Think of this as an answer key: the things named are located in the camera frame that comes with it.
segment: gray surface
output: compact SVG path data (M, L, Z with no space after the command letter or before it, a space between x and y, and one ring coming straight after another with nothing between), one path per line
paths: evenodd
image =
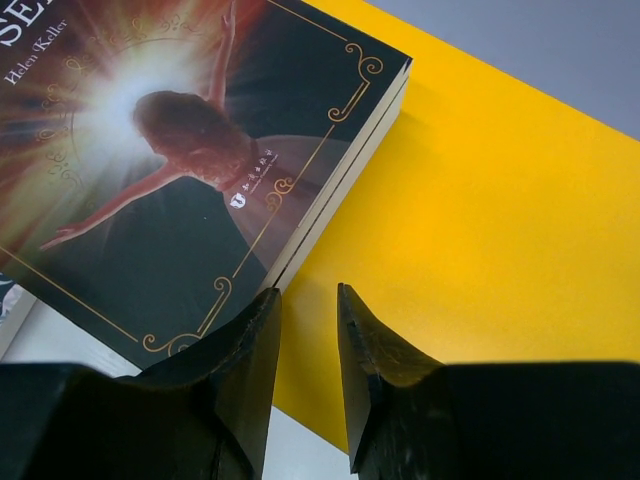
M640 140L640 0L369 0Z

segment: raised arm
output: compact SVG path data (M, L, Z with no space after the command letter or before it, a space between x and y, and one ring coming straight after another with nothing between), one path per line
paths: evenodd
M233 40L236 36L236 0L229 2L229 9L220 21L223 31L222 44L213 66L207 101L216 108L224 110L224 99L227 93L227 67L231 58Z
M47 250L55 245L87 233L93 227L112 217L131 202L155 192L183 175L183 172L177 170L172 165L165 164L156 172L125 188L113 200L105 204L85 221L58 228L57 235L41 245L40 250Z

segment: girl illustration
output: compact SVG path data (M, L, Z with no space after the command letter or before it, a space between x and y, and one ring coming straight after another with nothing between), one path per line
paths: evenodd
M267 269L273 265L348 144L327 140L318 149L322 140L314 137L254 139L236 126L225 113L226 71L236 29L235 0L222 16L221 26L224 35L208 92L159 91L136 104L134 123L153 151L166 159L164 165L121 191L84 221L58 228L57 235L41 249L83 235L135 200L179 178L192 177L221 193L248 245L255 243L258 259ZM304 174L273 216L268 196L274 191L274 183L296 179L307 163Z

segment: black book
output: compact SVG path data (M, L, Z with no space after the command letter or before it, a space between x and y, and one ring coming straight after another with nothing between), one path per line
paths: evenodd
M296 0L0 9L0 270L141 368L286 288L411 66Z

